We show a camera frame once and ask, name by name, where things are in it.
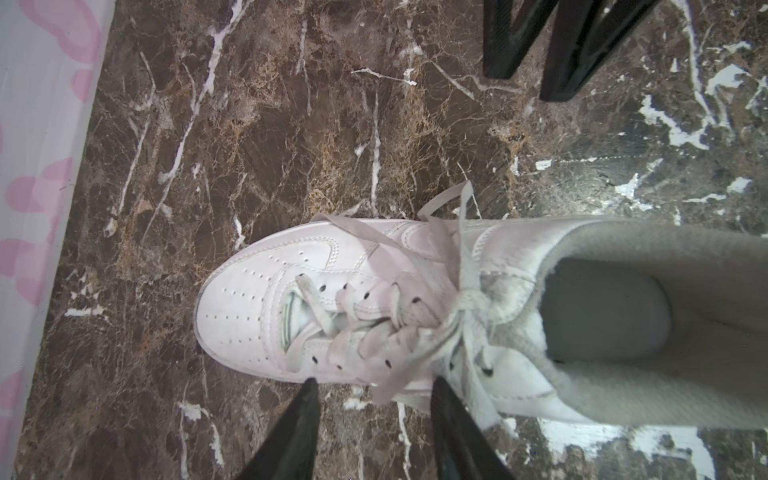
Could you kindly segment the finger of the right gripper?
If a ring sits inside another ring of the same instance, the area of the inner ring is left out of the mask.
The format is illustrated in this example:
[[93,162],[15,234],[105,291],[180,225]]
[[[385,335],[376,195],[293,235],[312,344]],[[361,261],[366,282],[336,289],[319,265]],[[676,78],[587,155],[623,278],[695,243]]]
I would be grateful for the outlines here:
[[605,8],[602,1],[560,1],[539,98],[571,100],[657,4],[618,0]]
[[514,15],[512,0],[484,0],[483,75],[510,79],[557,3],[557,0],[525,0]]

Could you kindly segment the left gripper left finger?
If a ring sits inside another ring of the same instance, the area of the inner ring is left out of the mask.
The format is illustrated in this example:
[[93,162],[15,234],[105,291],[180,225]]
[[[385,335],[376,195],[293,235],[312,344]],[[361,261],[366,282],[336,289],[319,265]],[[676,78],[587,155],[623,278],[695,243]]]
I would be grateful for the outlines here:
[[312,479],[319,424],[318,383],[309,378],[235,479]]

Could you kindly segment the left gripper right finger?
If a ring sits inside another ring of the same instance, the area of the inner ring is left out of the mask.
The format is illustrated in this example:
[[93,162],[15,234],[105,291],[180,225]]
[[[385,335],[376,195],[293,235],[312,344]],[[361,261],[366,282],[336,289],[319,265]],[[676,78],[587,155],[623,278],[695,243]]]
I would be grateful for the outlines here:
[[433,383],[430,414],[440,480],[514,480],[443,377]]

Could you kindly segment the white sneaker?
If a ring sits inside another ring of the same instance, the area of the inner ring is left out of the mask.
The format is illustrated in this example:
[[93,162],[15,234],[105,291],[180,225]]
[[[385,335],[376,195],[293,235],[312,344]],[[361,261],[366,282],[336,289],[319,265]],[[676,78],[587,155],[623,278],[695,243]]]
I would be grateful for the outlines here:
[[324,216],[217,268],[194,330],[236,371],[379,403],[424,409],[443,378],[484,428],[767,423],[767,243],[741,233]]

